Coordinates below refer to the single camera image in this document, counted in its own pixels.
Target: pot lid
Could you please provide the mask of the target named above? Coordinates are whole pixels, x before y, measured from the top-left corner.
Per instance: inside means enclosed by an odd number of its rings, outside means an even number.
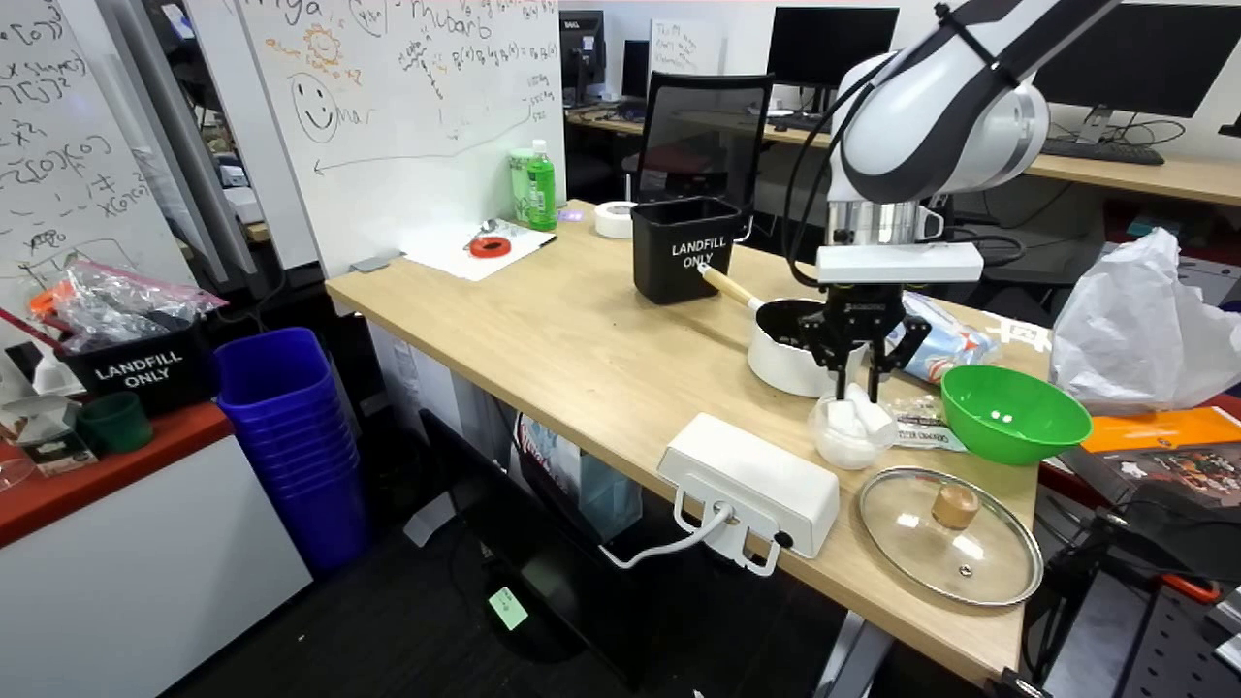
[[[1032,533],[989,491],[939,471],[886,471],[859,491],[868,542],[910,583],[965,605],[1020,605],[1044,583]]]

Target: black monitor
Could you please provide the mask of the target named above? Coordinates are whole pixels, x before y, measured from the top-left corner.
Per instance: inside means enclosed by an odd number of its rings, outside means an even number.
[[[859,64],[890,49],[891,29],[896,9],[775,9],[768,73],[838,88]]]
[[[645,102],[653,82],[653,42],[623,42],[621,96]]]
[[[1241,9],[1122,3],[1035,73],[1046,102],[1194,117],[1241,38]]]
[[[558,11],[561,88],[573,102],[585,102],[591,87],[604,82],[604,57],[604,11]]]

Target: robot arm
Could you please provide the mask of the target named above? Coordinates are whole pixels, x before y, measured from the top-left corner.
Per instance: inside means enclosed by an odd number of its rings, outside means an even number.
[[[1046,138],[1046,106],[1029,87],[1116,0],[939,3],[939,29],[859,88],[838,133],[833,195],[918,202],[1016,180]]]
[[[1046,102],[1032,73],[1094,29],[1116,0],[965,0],[939,3],[939,29],[910,49],[863,64],[833,106],[829,241],[819,285],[829,287],[819,356],[838,371],[859,344],[874,350],[868,400],[882,371],[900,370],[926,321],[905,317],[896,285],[973,285],[973,246],[917,246],[932,195],[987,190],[1016,180],[1046,138]]]

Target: black box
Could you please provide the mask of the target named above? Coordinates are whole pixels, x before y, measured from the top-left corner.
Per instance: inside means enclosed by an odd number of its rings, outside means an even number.
[[[633,204],[633,285],[653,301],[719,296],[697,265],[731,270],[746,213],[719,198]]]
[[[62,354],[90,396],[137,392],[146,416],[209,400],[209,350],[197,331],[175,331],[128,344]]]

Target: white cabinet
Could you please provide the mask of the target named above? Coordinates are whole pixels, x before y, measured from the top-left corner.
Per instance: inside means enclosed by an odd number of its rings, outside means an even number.
[[[220,437],[0,547],[0,694],[158,694],[304,587],[250,456]]]

